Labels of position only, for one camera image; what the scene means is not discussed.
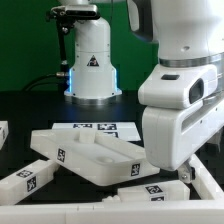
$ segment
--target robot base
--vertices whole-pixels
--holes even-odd
[[[74,103],[74,104],[80,104],[80,105],[106,105],[110,103],[116,102],[120,98],[121,94],[114,95],[108,98],[98,98],[98,99],[87,99],[87,98],[79,98],[73,95],[65,94],[65,101]]]

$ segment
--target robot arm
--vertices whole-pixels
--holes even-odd
[[[150,3],[128,0],[134,33],[144,38],[151,30],[149,39],[159,42],[159,64],[139,89],[148,106],[144,145],[150,163],[176,170],[224,125],[224,2]],[[152,19],[145,29],[147,10]]]

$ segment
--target white cylindrical robot part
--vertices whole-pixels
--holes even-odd
[[[70,93],[79,99],[105,99],[119,93],[110,62],[110,27],[106,20],[75,23],[75,65]]]
[[[151,0],[165,60],[203,58],[224,52],[223,0]]]

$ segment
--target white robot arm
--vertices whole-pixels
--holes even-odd
[[[131,28],[159,43],[159,64],[139,89],[148,160],[176,170],[224,125],[222,0],[128,0]],[[152,10],[150,29],[141,24]]]
[[[62,6],[52,8],[51,17],[60,20],[57,27],[62,43],[62,68],[63,64],[67,65],[63,35],[70,28],[75,29],[75,64],[69,72],[66,71],[69,73],[69,88],[65,91],[65,99],[84,105],[102,105],[114,101],[121,90],[117,88],[117,71],[110,61],[110,26],[100,17],[97,6],[91,4],[109,1],[59,2]]]

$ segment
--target metal bracket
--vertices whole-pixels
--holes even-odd
[[[191,167],[189,161],[186,161],[178,168],[179,180],[190,184],[195,179],[195,169]]]

